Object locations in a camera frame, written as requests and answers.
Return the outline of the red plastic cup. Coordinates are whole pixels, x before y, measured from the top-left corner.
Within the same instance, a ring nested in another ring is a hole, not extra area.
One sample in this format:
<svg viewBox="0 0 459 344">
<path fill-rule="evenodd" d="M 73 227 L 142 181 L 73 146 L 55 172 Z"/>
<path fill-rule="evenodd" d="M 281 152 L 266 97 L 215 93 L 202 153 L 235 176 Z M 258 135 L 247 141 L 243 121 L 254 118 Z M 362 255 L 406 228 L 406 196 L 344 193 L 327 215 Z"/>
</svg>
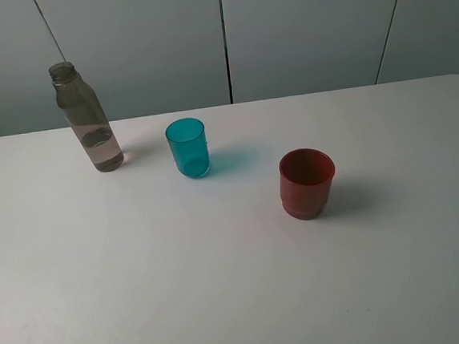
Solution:
<svg viewBox="0 0 459 344">
<path fill-rule="evenodd" d="M 288 215 L 302 221 L 322 213 L 336 168 L 333 160 L 315 149 L 295 149 L 280 160 L 281 204 Z"/>
</svg>

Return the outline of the teal translucent plastic cup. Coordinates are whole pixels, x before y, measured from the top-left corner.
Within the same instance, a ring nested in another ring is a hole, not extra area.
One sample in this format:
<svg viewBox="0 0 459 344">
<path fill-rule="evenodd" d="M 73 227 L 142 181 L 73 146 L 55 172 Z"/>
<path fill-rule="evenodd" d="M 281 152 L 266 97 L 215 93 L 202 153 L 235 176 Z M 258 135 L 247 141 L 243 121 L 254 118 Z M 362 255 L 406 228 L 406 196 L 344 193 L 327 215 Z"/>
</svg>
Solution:
<svg viewBox="0 0 459 344">
<path fill-rule="evenodd" d="M 180 173 L 192 179 L 207 174 L 210 164 L 202 121 L 178 119 L 167 127 L 165 136 Z"/>
</svg>

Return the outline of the clear plastic water bottle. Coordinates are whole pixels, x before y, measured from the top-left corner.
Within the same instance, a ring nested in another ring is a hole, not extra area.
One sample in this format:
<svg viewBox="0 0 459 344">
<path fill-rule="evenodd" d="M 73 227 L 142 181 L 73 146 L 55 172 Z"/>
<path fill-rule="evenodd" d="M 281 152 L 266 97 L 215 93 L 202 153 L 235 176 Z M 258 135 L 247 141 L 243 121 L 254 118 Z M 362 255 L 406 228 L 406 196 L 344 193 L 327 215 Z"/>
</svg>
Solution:
<svg viewBox="0 0 459 344">
<path fill-rule="evenodd" d="M 51 66 L 49 75 L 56 103 L 95 169 L 110 172 L 119 168 L 123 150 L 93 88 L 69 62 Z"/>
</svg>

